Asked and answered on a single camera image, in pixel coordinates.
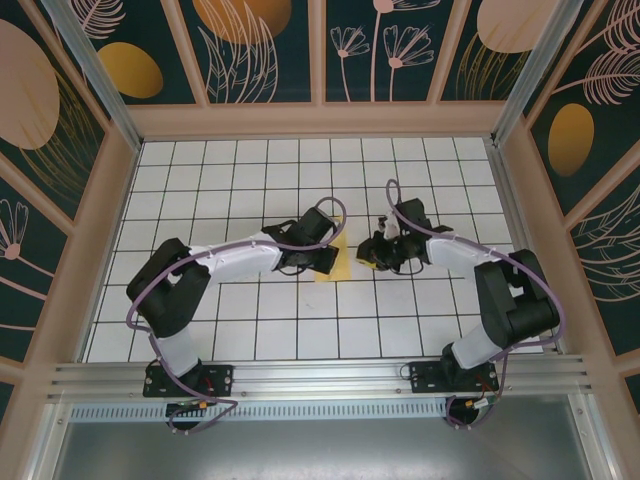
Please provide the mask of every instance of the metal frame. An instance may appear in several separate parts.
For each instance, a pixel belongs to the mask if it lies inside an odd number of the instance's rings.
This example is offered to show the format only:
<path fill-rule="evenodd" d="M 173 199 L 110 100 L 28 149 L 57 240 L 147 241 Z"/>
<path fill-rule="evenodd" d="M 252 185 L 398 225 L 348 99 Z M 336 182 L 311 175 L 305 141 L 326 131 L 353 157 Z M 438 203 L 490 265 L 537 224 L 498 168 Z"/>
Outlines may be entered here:
<path fill-rule="evenodd" d="M 497 146 L 504 145 L 522 115 L 527 102 L 533 95 L 540 80 L 553 62 L 564 38 L 580 13 L 584 0 L 563 0 L 558 2 L 549 23 L 531 51 L 531 55 L 518 76 L 509 98 L 493 128 L 492 139 Z"/>

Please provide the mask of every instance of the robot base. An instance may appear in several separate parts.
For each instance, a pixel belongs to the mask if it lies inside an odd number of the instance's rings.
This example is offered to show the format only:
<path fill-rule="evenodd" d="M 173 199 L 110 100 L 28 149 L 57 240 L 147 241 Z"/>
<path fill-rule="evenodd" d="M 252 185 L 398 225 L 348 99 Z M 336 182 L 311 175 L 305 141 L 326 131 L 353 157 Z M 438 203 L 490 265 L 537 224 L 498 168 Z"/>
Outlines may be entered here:
<path fill-rule="evenodd" d="M 411 362 L 408 368 L 413 393 L 482 393 L 482 382 L 478 377 L 493 390 L 499 388 L 496 368 L 488 362 L 458 372 L 455 382 L 450 380 L 440 360 Z"/>
<path fill-rule="evenodd" d="M 173 383 L 160 365 L 149 365 L 142 396 L 145 398 L 192 398 Z M 197 385 L 192 388 L 211 397 L 229 397 L 233 385 L 232 365 L 203 365 L 198 371 Z"/>

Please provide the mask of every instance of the enclosure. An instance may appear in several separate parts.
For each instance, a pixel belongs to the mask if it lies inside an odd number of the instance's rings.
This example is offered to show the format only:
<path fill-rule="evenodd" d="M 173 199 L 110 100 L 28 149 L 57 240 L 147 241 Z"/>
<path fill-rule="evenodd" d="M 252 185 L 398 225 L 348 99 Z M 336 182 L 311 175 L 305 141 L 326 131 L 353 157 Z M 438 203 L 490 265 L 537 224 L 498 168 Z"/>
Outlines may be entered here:
<path fill-rule="evenodd" d="M 638 52 L 638 0 L 3 2 L 7 478 L 635 478 Z M 434 226 L 535 252 L 566 313 L 496 362 L 469 432 L 402 369 L 481 324 L 476 286 L 356 260 L 390 178 Z M 127 285 L 167 239 L 244 239 L 328 196 L 329 275 L 207 289 L 188 331 L 239 404 L 171 435 Z"/>

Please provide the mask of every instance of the metal rail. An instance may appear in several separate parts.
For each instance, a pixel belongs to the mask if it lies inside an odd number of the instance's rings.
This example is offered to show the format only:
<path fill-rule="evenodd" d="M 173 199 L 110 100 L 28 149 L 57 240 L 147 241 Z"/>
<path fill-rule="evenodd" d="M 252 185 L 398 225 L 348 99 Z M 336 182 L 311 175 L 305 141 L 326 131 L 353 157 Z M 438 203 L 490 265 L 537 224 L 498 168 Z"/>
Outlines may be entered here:
<path fill-rule="evenodd" d="M 235 363 L 233 398 L 242 400 L 332 400 L 415 397 L 400 368 L 409 361 L 328 360 Z M 61 364 L 51 378 L 51 403 L 149 402 L 142 396 L 143 363 Z M 577 355 L 512 355 L 505 395 L 588 393 L 591 387 Z M 450 394 L 424 394 L 443 397 Z"/>

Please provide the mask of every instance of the purple cable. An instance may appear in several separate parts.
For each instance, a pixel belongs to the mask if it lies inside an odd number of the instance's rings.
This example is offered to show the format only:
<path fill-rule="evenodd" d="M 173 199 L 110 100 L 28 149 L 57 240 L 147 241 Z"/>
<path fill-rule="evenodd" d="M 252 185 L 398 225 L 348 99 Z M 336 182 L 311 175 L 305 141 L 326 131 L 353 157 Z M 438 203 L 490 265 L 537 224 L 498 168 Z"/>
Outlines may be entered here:
<path fill-rule="evenodd" d="M 398 202 L 401 201 L 400 184 L 394 178 L 390 178 L 387 181 L 387 185 L 385 187 L 386 194 L 387 194 L 387 201 L 389 202 L 389 205 L 391 206 L 391 210 L 393 211 L 395 216 L 397 218 L 399 218 L 400 220 L 402 220 L 405 224 L 409 225 L 411 228 L 417 230 L 418 232 L 424 233 L 426 235 L 430 235 L 433 238 L 440 238 L 440 239 L 444 239 L 444 240 L 453 240 L 453 241 L 456 241 L 456 242 L 460 242 L 460 243 L 462 243 L 464 245 L 468 245 L 468 246 L 470 246 L 472 248 L 475 248 L 476 250 L 480 250 L 481 252 L 488 253 L 490 256 L 499 258 L 500 260 L 504 260 L 507 263 L 510 263 L 511 265 L 516 267 L 518 270 L 524 272 L 535 283 L 537 283 L 538 286 L 549 296 L 551 301 L 556 306 L 556 309 L 558 310 L 558 317 L 560 318 L 560 322 L 558 324 L 558 329 L 556 330 L 556 333 L 554 333 L 551 337 L 549 337 L 549 338 L 547 338 L 545 340 L 538 340 L 538 341 L 534 341 L 534 342 L 516 343 L 515 345 L 512 345 L 509 348 L 505 348 L 502 352 L 498 353 L 497 355 L 494 355 L 493 358 L 491 358 L 491 360 L 493 360 L 493 361 L 500 360 L 500 359 L 504 358 L 504 364 L 503 364 L 503 367 L 502 367 L 502 381 L 500 382 L 500 392 L 499 392 L 499 395 L 502 395 L 502 389 L 503 389 L 503 386 L 504 386 L 504 379 L 505 379 L 506 373 L 507 373 L 507 356 L 509 355 L 509 352 L 511 350 L 513 350 L 514 348 L 517 348 L 517 347 L 525 347 L 525 346 L 533 347 L 533 346 L 548 345 L 549 343 L 553 343 L 556 340 L 558 340 L 564 334 L 565 328 L 567 326 L 567 319 L 566 319 L 566 314 L 565 314 L 564 308 L 562 308 L 562 304 L 560 303 L 560 299 L 553 292 L 553 290 L 551 290 L 551 287 L 549 287 L 549 285 L 547 285 L 547 283 L 537 273 L 535 273 L 533 270 L 531 270 L 530 268 L 526 267 L 522 263 L 518 262 L 517 260 L 514 260 L 513 258 L 509 257 L 508 255 L 504 255 L 503 253 L 500 253 L 500 252 L 498 252 L 498 251 L 496 251 L 496 250 L 494 250 L 492 248 L 485 247 L 484 245 L 476 243 L 476 242 L 474 242 L 472 240 L 469 240 L 467 238 L 459 237 L 458 235 L 451 235 L 451 234 L 446 234 L 446 233 L 434 232 L 432 230 L 427 230 L 426 228 L 422 228 L 419 225 L 416 225 L 415 223 L 411 222 L 408 218 L 406 218 L 404 215 L 402 215 L 402 213 L 400 213 L 400 211 L 396 207 L 396 202 L 394 202 L 393 199 L 391 198 L 391 188 L 392 187 L 395 187 L 395 189 L 396 189 L 396 194 L 398 196 Z M 445 410 L 446 420 L 449 423 L 449 425 L 452 425 L 452 426 L 455 426 L 456 424 L 461 424 L 461 422 L 459 422 L 455 418 L 451 417 L 451 415 L 449 414 L 449 410 L 451 408 L 451 404 L 453 403 L 453 400 L 455 400 L 455 398 L 456 398 L 455 395 L 453 397 L 449 398 L 449 400 L 447 401 L 447 406 L 446 406 L 446 410 Z M 485 414 L 485 416 L 480 419 L 480 421 L 477 423 L 476 426 L 480 426 L 482 423 L 484 423 L 486 421 L 486 419 L 490 416 L 489 414 L 492 411 L 493 411 L 493 406 L 491 407 L 489 412 L 487 412 Z"/>
<path fill-rule="evenodd" d="M 171 274 L 172 272 L 174 272 L 178 268 L 182 267 L 183 265 L 186 265 L 187 263 L 196 261 L 196 260 L 198 260 L 200 258 L 204 258 L 204 257 L 208 257 L 208 256 L 211 256 L 211 255 L 215 255 L 216 253 L 224 252 L 224 251 L 227 251 L 227 250 L 233 250 L 234 248 L 258 247 L 258 246 L 278 247 L 280 249 L 293 250 L 293 251 L 297 251 L 297 252 L 309 252 L 309 251 L 312 251 L 312 250 L 318 250 L 318 249 L 327 247 L 331 242 L 333 242 L 336 238 L 338 238 L 338 236 L 344 230 L 344 226 L 345 226 L 345 223 L 347 221 L 347 210 L 346 210 L 346 208 L 344 206 L 344 203 L 342 203 L 339 199 L 334 198 L 334 197 L 324 197 L 324 198 L 320 199 L 318 201 L 318 203 L 316 203 L 315 206 L 318 207 L 318 206 L 320 206 L 322 203 L 324 203 L 326 201 L 331 201 L 331 202 L 336 203 L 340 207 L 340 210 L 342 211 L 342 222 L 340 222 L 340 224 L 336 228 L 336 231 L 327 240 L 324 240 L 324 241 L 322 241 L 320 243 L 317 243 L 315 245 L 307 245 L 307 246 L 303 246 L 303 247 L 285 245 L 283 243 L 270 242 L 270 241 L 265 241 L 265 240 L 244 240 L 242 242 L 236 242 L 236 243 L 229 243 L 229 244 L 226 244 L 226 245 L 220 245 L 219 247 L 214 247 L 214 248 L 212 248 L 210 250 L 206 250 L 204 252 L 200 252 L 200 253 L 197 253 L 195 255 L 191 255 L 189 257 L 183 258 L 182 260 L 179 260 L 178 262 L 174 263 L 173 265 L 167 267 L 156 278 L 154 278 L 151 281 L 151 283 L 149 283 L 149 285 L 147 285 L 147 287 L 144 290 L 142 290 L 140 295 L 138 295 L 138 297 L 131 304 L 131 308 L 129 309 L 129 312 L 127 312 L 127 318 L 125 320 L 127 326 L 129 328 L 133 329 L 133 330 L 137 330 L 137 331 L 145 332 L 145 333 L 149 334 L 149 341 L 151 342 L 151 347 L 153 348 L 153 351 L 155 352 L 155 354 L 156 354 L 156 356 L 158 358 L 158 361 L 160 362 L 160 365 L 162 365 L 162 368 L 164 368 L 165 372 L 167 372 L 167 375 L 169 376 L 169 378 L 171 378 L 171 380 L 176 385 L 178 385 L 184 392 L 192 395 L 195 398 L 198 398 L 198 399 L 203 400 L 205 402 L 224 403 L 224 404 L 230 405 L 228 408 L 223 410 L 221 413 L 216 415 L 211 420 L 209 420 L 209 421 L 207 421 L 205 423 L 201 423 L 201 424 L 197 425 L 196 427 L 192 428 L 191 430 L 186 430 L 186 431 L 177 430 L 173 425 L 173 419 L 175 418 L 176 415 L 178 415 L 178 414 L 182 413 L 183 411 L 187 410 L 189 407 L 186 407 L 184 409 L 176 410 L 169 417 L 169 426 L 173 429 L 173 433 L 181 432 L 183 435 L 188 435 L 189 433 L 197 433 L 197 432 L 200 432 L 202 430 L 205 430 L 206 428 L 209 428 L 214 423 L 216 423 L 220 418 L 222 418 L 223 416 L 225 416 L 228 413 L 230 413 L 233 409 L 235 409 L 238 406 L 238 402 L 236 400 L 227 400 L 227 399 L 223 399 L 223 398 L 210 397 L 208 395 L 204 395 L 204 394 L 202 394 L 200 392 L 197 392 L 196 390 L 193 390 L 193 389 L 187 387 L 184 383 L 182 383 L 180 381 L 180 379 L 171 371 L 171 369 L 169 368 L 169 365 L 166 363 L 164 358 L 162 358 L 162 355 L 160 353 L 160 349 L 158 347 L 158 342 L 157 342 L 155 336 L 153 335 L 153 333 L 151 332 L 151 329 L 149 327 L 145 327 L 143 325 L 136 325 L 136 324 L 133 323 L 133 315 L 136 313 L 138 307 L 140 306 L 140 303 L 142 303 L 142 301 L 146 298 L 146 296 L 149 295 L 151 290 L 153 290 L 160 282 L 162 282 L 165 278 L 167 278 L 169 276 L 169 274 Z"/>

